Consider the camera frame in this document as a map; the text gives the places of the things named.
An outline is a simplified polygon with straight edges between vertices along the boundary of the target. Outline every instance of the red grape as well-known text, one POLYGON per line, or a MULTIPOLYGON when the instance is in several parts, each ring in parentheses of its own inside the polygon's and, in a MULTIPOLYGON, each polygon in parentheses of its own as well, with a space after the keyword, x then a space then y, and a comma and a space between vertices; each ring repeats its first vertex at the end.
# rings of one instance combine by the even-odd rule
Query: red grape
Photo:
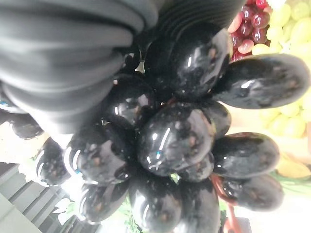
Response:
POLYGON ((267 39, 267 28, 255 28, 252 33, 253 41, 256 44, 264 44, 267 39))
POLYGON ((233 19, 231 25, 228 28, 228 32, 233 33, 235 32, 242 23, 242 13, 238 13, 237 16, 233 19))
POLYGON ((254 4, 255 2, 256 0, 247 0, 246 5, 251 5, 251 4, 254 4))
POLYGON ((248 54, 252 51, 254 47, 254 42, 250 39, 243 40, 242 44, 239 46, 238 51, 242 54, 248 54))
POLYGON ((243 6, 241 11, 242 11, 242 18, 244 20, 251 20, 254 14, 257 13, 257 10, 255 9, 255 7, 252 7, 252 6, 243 6))
POLYGON ((265 28, 268 26, 270 21, 270 15, 268 12, 259 12, 252 18, 252 25, 255 28, 265 28))
POLYGON ((269 4, 267 3, 267 0, 256 0, 256 5, 257 7, 264 9, 267 6, 269 6, 269 4))
POLYGON ((240 32, 244 37, 248 37, 252 33, 253 26, 250 21, 244 21, 240 26, 240 32))
POLYGON ((233 54, 232 60, 235 62, 235 61, 241 60, 241 59, 243 59, 244 57, 246 57, 246 56, 248 56, 248 55, 251 55, 251 54, 252 54, 252 53, 242 54, 242 53, 240 53, 239 51, 236 51, 236 52, 233 54))
POLYGON ((233 48, 235 49, 237 49, 242 44, 242 41, 243 41, 243 37, 239 31, 232 33, 231 39, 232 39, 233 48))

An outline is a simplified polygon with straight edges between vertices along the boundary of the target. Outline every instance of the bunch of green grapes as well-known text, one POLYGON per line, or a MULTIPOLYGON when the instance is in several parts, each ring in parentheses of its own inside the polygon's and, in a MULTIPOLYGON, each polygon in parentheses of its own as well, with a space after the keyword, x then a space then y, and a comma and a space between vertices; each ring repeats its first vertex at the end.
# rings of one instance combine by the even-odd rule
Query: bunch of green grapes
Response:
POLYGON ((267 38, 271 41, 270 46, 257 44, 252 54, 292 54, 304 60, 311 69, 310 12, 311 0, 287 0, 285 4, 274 9, 267 31, 267 38))
POLYGON ((300 138, 305 135, 307 122, 311 122, 311 88, 299 101, 260 111, 263 126, 273 134, 300 138))

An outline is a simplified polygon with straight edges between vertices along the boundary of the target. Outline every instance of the bunch of red grapes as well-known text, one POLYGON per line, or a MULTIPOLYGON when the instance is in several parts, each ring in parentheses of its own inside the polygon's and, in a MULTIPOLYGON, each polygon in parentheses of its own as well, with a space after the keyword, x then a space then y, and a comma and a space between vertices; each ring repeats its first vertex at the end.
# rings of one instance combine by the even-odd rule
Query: bunch of red grapes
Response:
POLYGON ((248 0, 228 28, 233 44, 232 60, 251 55, 255 44, 268 44, 267 30, 271 8, 267 0, 248 0))

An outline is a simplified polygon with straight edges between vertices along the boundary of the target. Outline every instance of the grape stem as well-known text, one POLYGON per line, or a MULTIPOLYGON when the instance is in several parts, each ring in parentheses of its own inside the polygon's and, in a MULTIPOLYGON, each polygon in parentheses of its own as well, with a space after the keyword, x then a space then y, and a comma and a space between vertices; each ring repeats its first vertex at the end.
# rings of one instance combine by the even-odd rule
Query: grape stem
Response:
POLYGON ((220 178, 214 173, 210 176, 210 178, 212 180, 212 183, 214 185, 218 197, 224 200, 228 205, 228 212, 227 212, 228 219, 225 222, 224 233, 228 233, 229 231, 233 231, 234 233, 242 233, 237 217, 235 216, 234 213, 234 206, 237 205, 237 201, 227 197, 227 195, 225 194, 222 187, 222 178, 220 178))

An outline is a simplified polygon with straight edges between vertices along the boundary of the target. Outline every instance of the bunch of black grapes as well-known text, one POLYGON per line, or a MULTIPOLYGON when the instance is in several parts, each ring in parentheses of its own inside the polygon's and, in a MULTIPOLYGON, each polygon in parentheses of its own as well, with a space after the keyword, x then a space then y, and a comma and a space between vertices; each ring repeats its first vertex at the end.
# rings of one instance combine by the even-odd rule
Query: bunch of black grapes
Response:
POLYGON ((212 173, 239 206, 277 208, 284 194, 268 173, 278 146, 259 133, 225 135, 231 116, 219 101, 280 107, 306 92, 309 71, 286 54, 230 64, 231 52, 226 29, 198 23, 174 38, 159 36, 143 74, 134 71, 140 61, 134 45, 101 104, 101 120, 74 134, 65 150, 45 143, 37 158, 40 180, 58 185, 69 174, 81 176, 79 211, 90 224, 112 215, 128 195, 135 222, 150 233, 217 233, 212 173))

